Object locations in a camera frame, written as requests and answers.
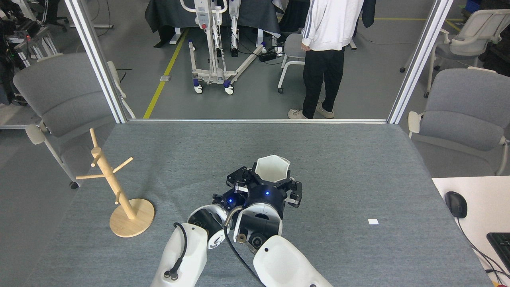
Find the person's hand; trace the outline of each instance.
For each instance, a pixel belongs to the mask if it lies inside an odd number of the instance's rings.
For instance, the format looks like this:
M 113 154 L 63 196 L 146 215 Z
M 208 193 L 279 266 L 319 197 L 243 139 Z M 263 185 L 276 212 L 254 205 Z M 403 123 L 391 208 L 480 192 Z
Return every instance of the person's hand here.
M 302 49 L 303 51 L 305 51 L 305 52 L 306 52 L 306 51 L 310 51 L 310 50 L 311 50 L 311 49 L 310 49 L 310 46 L 307 46 L 307 45 L 305 45 L 305 44 L 303 44 L 303 43 L 301 43 L 301 49 Z

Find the wooden mug tree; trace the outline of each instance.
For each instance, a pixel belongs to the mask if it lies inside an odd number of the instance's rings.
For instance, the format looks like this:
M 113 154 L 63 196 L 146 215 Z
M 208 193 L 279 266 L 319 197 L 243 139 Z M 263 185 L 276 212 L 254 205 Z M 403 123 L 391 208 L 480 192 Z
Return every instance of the wooden mug tree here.
M 128 158 L 125 162 L 116 168 L 112 168 L 106 160 L 106 156 L 102 149 L 97 146 L 94 129 L 90 129 L 90 136 L 94 148 L 90 151 L 94 157 L 91 167 L 99 166 L 103 174 L 100 175 L 84 175 L 77 176 L 76 179 L 89 179 L 104 177 L 108 181 L 110 188 L 115 194 L 115 204 L 119 204 L 110 216 L 110 228 L 113 233 L 120 237 L 133 237 L 141 234 L 152 223 L 154 219 L 154 206 L 146 199 L 136 198 L 128 200 L 124 190 L 120 186 L 115 173 L 130 163 L 133 158 Z

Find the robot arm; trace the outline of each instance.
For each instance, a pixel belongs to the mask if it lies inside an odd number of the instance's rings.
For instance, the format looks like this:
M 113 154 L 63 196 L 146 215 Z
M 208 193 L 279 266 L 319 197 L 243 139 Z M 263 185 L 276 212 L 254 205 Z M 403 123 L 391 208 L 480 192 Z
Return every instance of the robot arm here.
M 193 211 L 187 223 L 174 224 L 179 228 L 165 247 L 151 287 L 195 286 L 206 264 L 207 249 L 225 239 L 264 286 L 331 286 L 281 237 L 285 203 L 299 207 L 302 198 L 301 183 L 290 177 L 288 165 L 286 159 L 273 155 L 259 159 L 252 169 L 243 166 L 228 175 L 227 185 L 232 189 L 214 194 L 212 204 Z M 232 229 L 234 242 L 245 244 L 255 254 L 253 266 L 258 276 L 227 238 Z
M 207 232 L 189 224 L 174 223 L 175 229 L 150 287 L 193 287 L 207 262 Z

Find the person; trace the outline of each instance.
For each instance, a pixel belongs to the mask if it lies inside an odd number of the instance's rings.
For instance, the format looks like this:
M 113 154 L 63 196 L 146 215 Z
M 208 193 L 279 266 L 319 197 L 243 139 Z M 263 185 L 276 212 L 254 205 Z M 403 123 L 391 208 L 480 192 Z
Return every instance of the person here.
M 301 48 L 306 51 L 303 70 L 303 109 L 290 109 L 291 119 L 310 119 L 315 111 L 335 117 L 333 105 L 343 76 L 344 51 L 349 45 L 364 0 L 311 0 Z M 324 82 L 326 97 L 319 102 Z

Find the patient lift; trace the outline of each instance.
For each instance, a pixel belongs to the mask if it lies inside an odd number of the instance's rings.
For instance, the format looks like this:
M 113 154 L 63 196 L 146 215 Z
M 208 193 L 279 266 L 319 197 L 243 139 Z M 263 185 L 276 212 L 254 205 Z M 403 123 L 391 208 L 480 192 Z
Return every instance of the patient lift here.
M 209 48 L 209 70 L 202 70 L 196 68 L 195 62 L 195 47 L 193 42 L 189 40 L 188 46 L 191 56 L 191 73 L 193 74 L 193 87 L 195 92 L 202 93 L 202 85 L 199 80 L 205 81 L 207 85 L 216 83 L 222 84 L 227 94 L 234 93 L 233 83 L 243 73 L 243 71 L 251 64 L 260 52 L 265 52 L 264 43 L 257 45 L 255 51 L 248 56 L 248 58 L 237 68 L 237 70 L 227 70 L 225 64 L 225 57 L 223 47 L 221 44 L 220 26 L 222 24 L 221 14 L 228 9 L 228 2 L 230 2 L 230 14 L 232 19 L 232 37 L 231 37 L 231 53 L 235 57 L 238 53 L 238 29 L 237 19 L 239 15 L 239 7 L 241 0 L 223 1 L 224 8 L 216 5 L 216 0 L 194 0 L 195 8 L 191 9 L 184 4 L 181 0 L 181 5 L 186 11 L 196 13 L 195 23 L 204 30 L 207 36 L 207 46 Z M 221 57 L 222 68 L 219 67 L 219 59 Z

